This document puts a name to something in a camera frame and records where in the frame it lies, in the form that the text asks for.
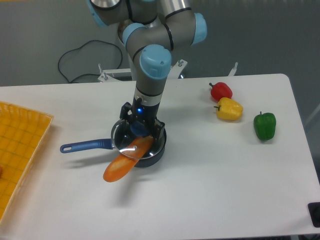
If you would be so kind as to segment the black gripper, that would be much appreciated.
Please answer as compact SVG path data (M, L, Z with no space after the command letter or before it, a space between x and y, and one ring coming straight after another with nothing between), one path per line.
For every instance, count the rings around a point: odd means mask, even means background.
M156 119L160 104L148 106L140 98L133 99L132 105L126 102L120 110L119 118L129 123L134 134L149 134L155 141L164 137L165 123Z

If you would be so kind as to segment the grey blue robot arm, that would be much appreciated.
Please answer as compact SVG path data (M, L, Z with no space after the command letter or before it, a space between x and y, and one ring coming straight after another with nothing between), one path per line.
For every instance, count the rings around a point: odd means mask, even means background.
M188 0L89 0L87 5L99 25L131 22L121 39L136 87L132 105L124 106L120 118L137 136L159 140L165 125L157 112L171 70L171 53L202 42L207 36L206 20L192 11Z

